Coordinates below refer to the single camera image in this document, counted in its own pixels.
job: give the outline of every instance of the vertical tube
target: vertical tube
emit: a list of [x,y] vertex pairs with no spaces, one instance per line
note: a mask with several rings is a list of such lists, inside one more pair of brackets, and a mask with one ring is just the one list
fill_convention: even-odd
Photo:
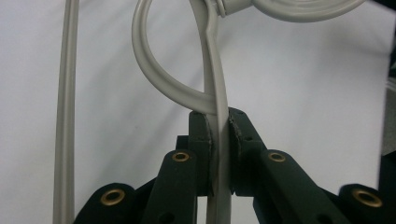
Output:
[[74,220],[74,126],[78,0],[66,0],[55,142],[53,223]]

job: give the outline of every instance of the white background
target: white background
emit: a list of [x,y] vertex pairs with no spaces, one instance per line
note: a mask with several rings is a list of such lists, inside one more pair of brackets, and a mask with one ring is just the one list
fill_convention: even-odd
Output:
[[[190,111],[156,91],[135,61],[135,5],[80,1],[76,212],[103,185],[148,182],[188,133]],[[51,223],[63,19],[64,1],[0,2],[0,223]],[[253,7],[219,19],[229,105],[319,186],[375,187],[394,21],[372,3],[318,23],[277,21]],[[188,1],[154,1],[148,39],[170,74],[203,88]],[[257,223],[251,200],[234,198],[233,208],[233,223]]]

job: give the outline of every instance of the brass insert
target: brass insert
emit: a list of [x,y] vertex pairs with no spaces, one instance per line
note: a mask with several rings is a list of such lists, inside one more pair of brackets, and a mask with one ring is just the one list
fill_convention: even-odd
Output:
[[185,153],[185,152],[177,152],[175,154],[173,154],[172,159],[174,161],[186,161],[189,159],[189,154]]
[[272,152],[272,153],[268,154],[268,157],[269,157],[270,160],[272,160],[272,161],[279,161],[279,162],[282,162],[282,161],[285,161],[285,160],[286,160],[286,158],[285,158],[282,154],[277,153],[277,152]]
[[120,203],[125,197],[125,192],[122,189],[111,189],[102,195],[100,202],[104,205],[111,206]]
[[358,200],[360,203],[363,203],[370,207],[381,207],[382,201],[373,193],[363,189],[353,189],[352,190],[353,197]]

